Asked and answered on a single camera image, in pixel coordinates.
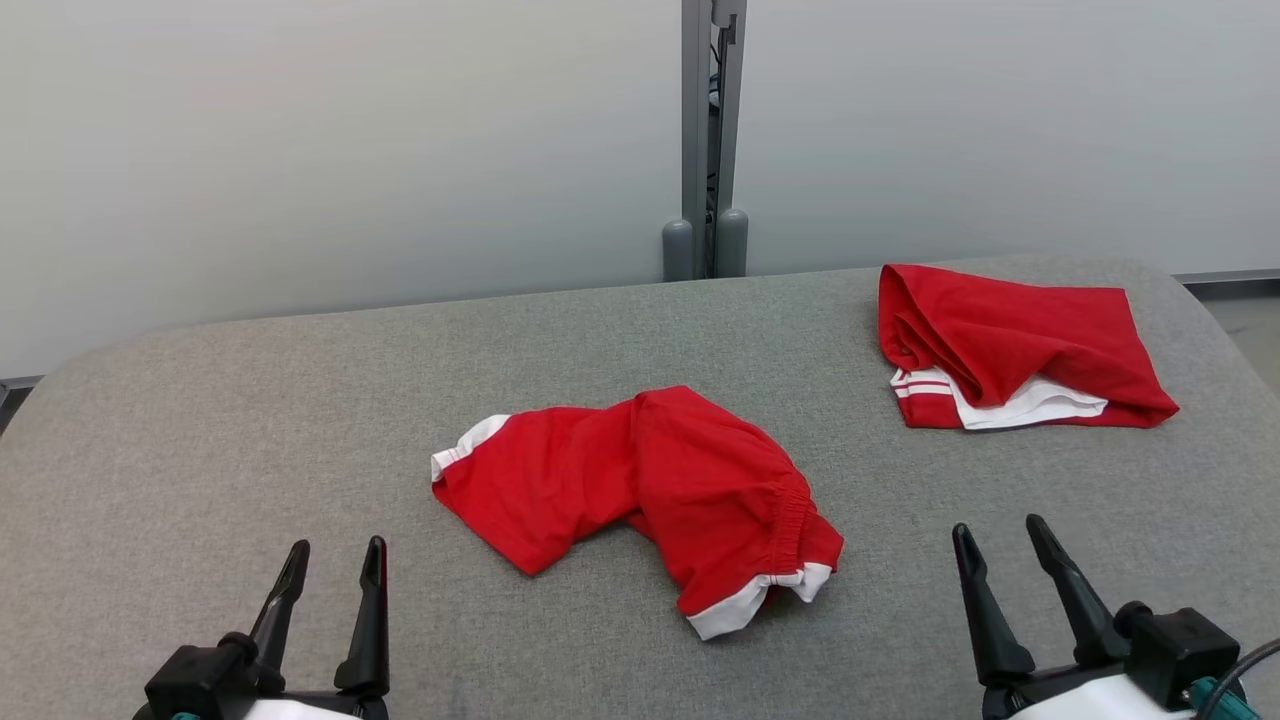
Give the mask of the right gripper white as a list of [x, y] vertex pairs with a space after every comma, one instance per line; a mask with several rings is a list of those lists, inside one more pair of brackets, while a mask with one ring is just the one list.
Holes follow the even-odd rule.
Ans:
[[[1076, 665], [1119, 662], [1121, 637], [1094, 587], [1041, 515], [1028, 515], [1025, 525], [1066, 614]], [[998, 606], [987, 580], [987, 562], [966, 524], [954, 527], [952, 543], [975, 673], [979, 684], [988, 687], [980, 720], [1193, 720], [1196, 711], [1189, 705], [1179, 700], [1172, 710], [1165, 708], [1117, 665], [1089, 671], [1059, 667], [1030, 676], [1034, 659]]]

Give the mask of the red shorts white trim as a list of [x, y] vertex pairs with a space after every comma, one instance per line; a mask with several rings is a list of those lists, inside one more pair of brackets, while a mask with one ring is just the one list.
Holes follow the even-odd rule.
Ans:
[[430, 482], [530, 577], [630, 524], [655, 544], [703, 641], [742, 630], [774, 588], [812, 602], [844, 551], [786, 451], [686, 386], [490, 416], [431, 456]]

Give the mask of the grey partition post with feet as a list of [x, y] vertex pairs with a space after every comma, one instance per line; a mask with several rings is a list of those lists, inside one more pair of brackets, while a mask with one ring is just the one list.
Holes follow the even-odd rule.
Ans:
[[748, 0], [681, 0], [681, 217], [662, 233], [666, 282], [744, 277], [733, 200]]

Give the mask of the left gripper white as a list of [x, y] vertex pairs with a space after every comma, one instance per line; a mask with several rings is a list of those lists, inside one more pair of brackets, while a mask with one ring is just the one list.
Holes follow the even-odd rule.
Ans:
[[[293, 609], [305, 589], [310, 542], [296, 541], [253, 624], [257, 664], [280, 670]], [[244, 720], [390, 720], [390, 639], [387, 541], [372, 536], [358, 577], [361, 601], [334, 692], [284, 692], [255, 701]]]

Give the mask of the red basketball jersey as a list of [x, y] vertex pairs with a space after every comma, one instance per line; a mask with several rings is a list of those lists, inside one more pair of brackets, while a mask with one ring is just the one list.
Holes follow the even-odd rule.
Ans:
[[1120, 288], [888, 264], [878, 290], [879, 347], [908, 427], [1149, 429], [1179, 411]]

